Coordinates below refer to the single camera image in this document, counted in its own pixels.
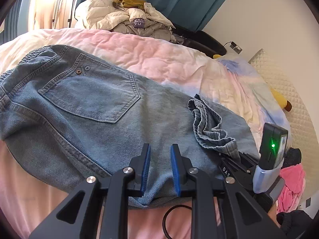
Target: stitching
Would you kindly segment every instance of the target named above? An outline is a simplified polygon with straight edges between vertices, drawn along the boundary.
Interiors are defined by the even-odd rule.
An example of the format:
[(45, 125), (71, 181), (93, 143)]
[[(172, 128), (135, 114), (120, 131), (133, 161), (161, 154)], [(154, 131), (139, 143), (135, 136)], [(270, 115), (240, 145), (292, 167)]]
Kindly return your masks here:
[(87, 74), (86, 74), (85, 71), (84, 71), (83, 65), (81, 65), (81, 69), (82, 69), (82, 74), (83, 74), (84, 76), (86, 76)]
[[(39, 114), (38, 112), (25, 107), (21, 104), (15, 103), (13, 101), (11, 101), (11, 105), (10, 108), (13, 109), (14, 111), (17, 111), (21, 114), (23, 114), (24, 117), (30, 119), (30, 120), (34, 120), (35, 122), (40, 122), (41, 124), (44, 125), (45, 127), (47, 127), (48, 131), (58, 140), (62, 140), (63, 142), (65, 142), (67, 145), (69, 145), (71, 148), (74, 148), (74, 150), (76, 152), (78, 152), (79, 156), (77, 156), (75, 153), (71, 152), (70, 150), (68, 150), (64, 145), (62, 145), (61, 143), (60, 146), (63, 147), (69, 154), (71, 154), (72, 156), (74, 156), (77, 160), (81, 161), (85, 167), (91, 169), (92, 171), (97, 171), (97, 172), (102, 172), (104, 174), (110, 175), (110, 173), (105, 170), (103, 167), (101, 167), (99, 164), (97, 164), (96, 162), (94, 162), (91, 158), (89, 158), (88, 156), (86, 156), (84, 153), (82, 153), (80, 150), (78, 150), (75, 146), (73, 146), (69, 141), (67, 141), (52, 125), (51, 123), (41, 114)], [(92, 164), (94, 167), (97, 167), (97, 169), (89, 166), (84, 160), (88, 161), (90, 164)]]
[(9, 97), (7, 95), (4, 95), (1, 99), (0, 99), (0, 109), (4, 109), (5, 105), (8, 103), (9, 101)]
[(48, 90), (50, 90), (51, 88), (56, 86), (59, 83), (59, 81), (61, 81), (62, 79), (66, 78), (68, 76), (70, 76), (74, 72), (74, 70), (76, 69), (78, 63), (80, 62), (80, 58), (79, 57), (80, 56), (77, 57), (77, 59), (75, 60), (73, 66), (70, 69), (58, 74), (56, 77), (54, 77), (52, 80), (50, 80), (45, 86), (43, 86), (41, 89), (39, 89), (38, 93), (43, 95)]
[[(64, 78), (67, 78), (68, 76), (70, 76), (74, 70), (77, 68), (78, 64), (80, 63), (81, 60), (88, 60), (90, 62), (92, 62), (93, 64), (95, 65), (98, 65), (98, 66), (103, 66), (109, 70), (112, 70), (112, 71), (116, 71), (120, 74), (125, 74), (128, 79), (129, 79), (129, 82), (130, 82), (130, 87), (131, 87), (131, 91), (133, 92), (134, 96), (132, 97), (131, 100), (129, 100), (123, 107), (122, 109), (117, 113), (117, 114), (112, 114), (113, 116), (112, 117), (108, 117), (108, 118), (104, 118), (103, 120), (100, 120), (100, 119), (95, 119), (95, 118), (92, 118), (92, 117), (89, 117), (89, 116), (85, 116), (84, 114), (81, 114), (81, 113), (75, 113), (75, 112), (72, 112), (71, 110), (68, 110), (68, 106), (60, 101), (59, 104), (55, 103), (52, 101), (52, 99), (48, 98), (47, 96), (45, 96), (45, 93), (50, 90), (51, 88), (53, 88), (55, 85), (57, 85), (59, 83), (59, 81), (61, 81), (62, 79)], [(117, 69), (115, 67), (112, 67), (112, 66), (109, 66), (105, 63), (102, 63), (102, 62), (99, 62), (97, 60), (94, 60), (86, 55), (84, 55), (83, 53), (81, 53), (78, 58), (76, 59), (76, 61), (74, 62), (72, 68), (70, 68), (69, 70), (59, 74), (58, 76), (56, 76), (54, 79), (52, 79), (51, 81), (49, 81), (43, 88), (39, 89), (38, 90), (38, 93), (40, 93), (42, 96), (44, 96), (47, 100), (49, 100), (50, 102), (52, 102), (55, 106), (65, 110), (66, 112), (69, 112), (71, 114), (74, 114), (74, 115), (78, 115), (80, 117), (83, 117), (83, 118), (88, 118), (88, 119), (91, 119), (91, 120), (96, 120), (96, 121), (101, 121), (101, 122), (110, 122), (110, 123), (116, 123), (121, 116), (123, 116), (127, 110), (135, 103), (138, 101), (138, 99), (140, 99), (140, 94), (137, 90), (137, 87), (136, 87), (136, 83), (135, 83), (135, 80), (134, 80), (134, 77), (132, 74), (129, 74), (129, 73), (125, 73), (124, 71), (121, 71), (120, 69)]]
[(32, 51), (30, 51), (28, 54), (26, 54), (21, 61), (18, 63), (22, 64), (22, 63), (28, 63), (29, 61), (31, 61), (32, 59), (36, 58), (40, 53), (42, 53), (45, 49), (49, 48), (50, 46), (44, 46), (38, 49), (34, 49)]
[(53, 57), (52, 59), (50, 59), (48, 62), (46, 62), (45, 64), (43, 64), (42, 66), (38, 67), (37, 69), (35, 69), (33, 72), (31, 72), (30, 74), (28, 74), (25, 78), (22, 79), (22, 81), (20, 81), (13, 89), (12, 91), (8, 94), (8, 96), (14, 96), (23, 86), (26, 85), (26, 83), (31, 80), (33, 77), (37, 76), (38, 74), (45, 72), (44, 69), (48, 66), (52, 66), (54, 63), (56, 63), (58, 60), (60, 60), (62, 58), (62, 56), (66, 53), (66, 51), (68, 50), (68, 46), (65, 46), (62, 51), (60, 52), (60, 54), (56, 55), (55, 57)]
[(8, 71), (5, 71), (2, 75), (0, 75), (0, 84), (4, 81), (5, 78), (7, 78), (12, 72), (13, 69), (9, 69)]

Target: bed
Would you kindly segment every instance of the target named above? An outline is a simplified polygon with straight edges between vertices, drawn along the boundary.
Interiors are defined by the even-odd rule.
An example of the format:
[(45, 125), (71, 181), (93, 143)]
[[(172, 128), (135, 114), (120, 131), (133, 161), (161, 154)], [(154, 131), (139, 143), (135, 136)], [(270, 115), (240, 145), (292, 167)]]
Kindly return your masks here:
[[(161, 85), (190, 96), (202, 94), (243, 117), (260, 147), (265, 122), (290, 131), (289, 122), (257, 71), (236, 55), (213, 60), (184, 46), (105, 30), (65, 28), (35, 30), (0, 46), (1, 73), (14, 68), (31, 50), (67, 44), (98, 56)], [(291, 146), (291, 137), (287, 147)], [(21, 238), (67, 196), (26, 173), (0, 141), (0, 208)], [(169, 207), (129, 211), (128, 238), (165, 238), (161, 220)], [(191, 213), (175, 210), (167, 219), (173, 238), (190, 237)]]

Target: black cable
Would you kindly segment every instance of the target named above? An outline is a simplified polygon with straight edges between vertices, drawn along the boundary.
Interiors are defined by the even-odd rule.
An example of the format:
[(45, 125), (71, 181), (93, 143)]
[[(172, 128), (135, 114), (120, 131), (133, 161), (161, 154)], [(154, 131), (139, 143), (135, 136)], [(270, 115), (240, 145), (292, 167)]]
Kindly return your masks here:
[(71, 28), (72, 12), (73, 12), (73, 7), (74, 7), (74, 2), (76, 2), (76, 0), (72, 0), (71, 15), (70, 15), (70, 18), (68, 19), (69, 28)]
[(227, 42), (225, 45), (223, 45), (223, 47), (226, 46), (228, 43), (232, 43), (232, 41)]
[(166, 230), (166, 219), (167, 219), (167, 216), (169, 213), (171, 213), (172, 210), (178, 208), (178, 207), (185, 207), (185, 208), (188, 208), (190, 210), (192, 210), (191, 207), (189, 206), (186, 206), (186, 205), (176, 205), (174, 207), (171, 207), (164, 215), (163, 217), (163, 222), (162, 222), (162, 228), (163, 228), (163, 232), (164, 232), (164, 235), (166, 236), (167, 239), (173, 239), (172, 237), (170, 237), (170, 235), (168, 234), (167, 230)]

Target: back pocket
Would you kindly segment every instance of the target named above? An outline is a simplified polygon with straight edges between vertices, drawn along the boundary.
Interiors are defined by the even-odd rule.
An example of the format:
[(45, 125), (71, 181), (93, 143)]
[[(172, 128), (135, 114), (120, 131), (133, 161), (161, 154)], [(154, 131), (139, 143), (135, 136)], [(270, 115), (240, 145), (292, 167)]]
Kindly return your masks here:
[(38, 93), (66, 112), (116, 123), (140, 98), (133, 75), (80, 54)]

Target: clothing pile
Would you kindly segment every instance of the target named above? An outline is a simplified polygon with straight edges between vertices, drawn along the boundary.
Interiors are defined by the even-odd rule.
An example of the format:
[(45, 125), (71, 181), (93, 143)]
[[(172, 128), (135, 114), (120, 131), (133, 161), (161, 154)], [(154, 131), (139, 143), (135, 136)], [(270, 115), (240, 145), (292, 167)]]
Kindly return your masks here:
[(173, 24), (144, 0), (86, 0), (75, 10), (75, 28), (104, 29), (175, 43)]
[(285, 186), (278, 198), (277, 213), (296, 210), (306, 186), (306, 173), (301, 164), (301, 151), (290, 148), (285, 156), (280, 176)]

